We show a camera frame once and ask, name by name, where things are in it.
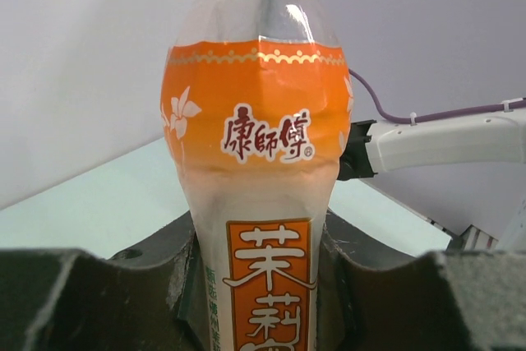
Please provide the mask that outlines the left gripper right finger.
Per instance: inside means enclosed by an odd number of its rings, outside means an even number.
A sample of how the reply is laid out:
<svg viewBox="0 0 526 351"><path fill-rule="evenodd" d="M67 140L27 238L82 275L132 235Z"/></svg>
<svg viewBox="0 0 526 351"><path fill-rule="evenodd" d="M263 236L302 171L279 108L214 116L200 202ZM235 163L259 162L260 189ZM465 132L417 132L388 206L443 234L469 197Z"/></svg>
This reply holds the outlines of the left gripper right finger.
<svg viewBox="0 0 526 351"><path fill-rule="evenodd" d="M412 257L335 213L320 249L320 350L522 350L523 252Z"/></svg>

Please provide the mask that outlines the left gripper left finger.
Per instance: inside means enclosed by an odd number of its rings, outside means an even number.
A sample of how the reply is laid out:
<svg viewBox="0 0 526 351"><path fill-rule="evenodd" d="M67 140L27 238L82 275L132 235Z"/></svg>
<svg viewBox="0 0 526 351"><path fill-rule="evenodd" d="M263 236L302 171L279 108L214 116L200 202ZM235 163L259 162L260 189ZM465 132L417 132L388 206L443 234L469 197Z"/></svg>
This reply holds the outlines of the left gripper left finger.
<svg viewBox="0 0 526 351"><path fill-rule="evenodd" d="M202 350L205 303L189 214L109 259L1 251L4 350Z"/></svg>

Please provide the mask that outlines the large orange tea bottle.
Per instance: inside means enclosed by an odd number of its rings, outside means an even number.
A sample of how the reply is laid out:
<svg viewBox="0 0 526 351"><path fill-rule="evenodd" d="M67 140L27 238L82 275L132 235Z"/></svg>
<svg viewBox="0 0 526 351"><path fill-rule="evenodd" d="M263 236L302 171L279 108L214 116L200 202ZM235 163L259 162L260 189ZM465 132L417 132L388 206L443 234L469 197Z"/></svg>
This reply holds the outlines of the large orange tea bottle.
<svg viewBox="0 0 526 351"><path fill-rule="evenodd" d="M321 236L353 111L320 4L197 0L160 110L200 244L211 348L315 349Z"/></svg>

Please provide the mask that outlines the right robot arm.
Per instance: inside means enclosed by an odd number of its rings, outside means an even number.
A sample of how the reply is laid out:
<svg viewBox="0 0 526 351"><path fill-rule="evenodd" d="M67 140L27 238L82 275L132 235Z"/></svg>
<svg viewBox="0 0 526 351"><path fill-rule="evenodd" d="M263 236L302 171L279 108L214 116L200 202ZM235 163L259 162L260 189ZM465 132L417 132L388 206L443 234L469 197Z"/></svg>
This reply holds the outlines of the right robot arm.
<svg viewBox="0 0 526 351"><path fill-rule="evenodd" d="M352 124L338 180L372 178L397 169L477 162L525 162L525 102L497 111L416 124Z"/></svg>

